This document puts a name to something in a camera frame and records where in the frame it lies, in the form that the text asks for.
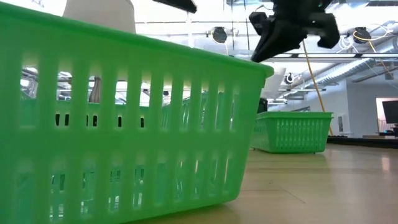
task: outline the green plastic basket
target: green plastic basket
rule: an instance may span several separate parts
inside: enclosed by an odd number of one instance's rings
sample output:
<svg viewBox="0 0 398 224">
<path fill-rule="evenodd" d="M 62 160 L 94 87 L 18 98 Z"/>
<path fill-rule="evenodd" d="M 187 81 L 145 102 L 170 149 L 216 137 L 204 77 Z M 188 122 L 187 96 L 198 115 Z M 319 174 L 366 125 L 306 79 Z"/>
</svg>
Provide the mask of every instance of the green plastic basket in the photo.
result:
<svg viewBox="0 0 398 224">
<path fill-rule="evenodd" d="M 270 67 L 4 3 L 0 32 L 0 223 L 124 223 L 238 196 Z M 39 73 L 33 101 L 20 91 L 28 66 Z M 55 99 L 60 71 L 72 74 L 68 103 Z M 114 104 L 118 80 L 126 105 Z"/>
<path fill-rule="evenodd" d="M 331 113 L 264 112 L 257 115 L 251 148 L 271 153 L 323 152 Z"/>
</svg>

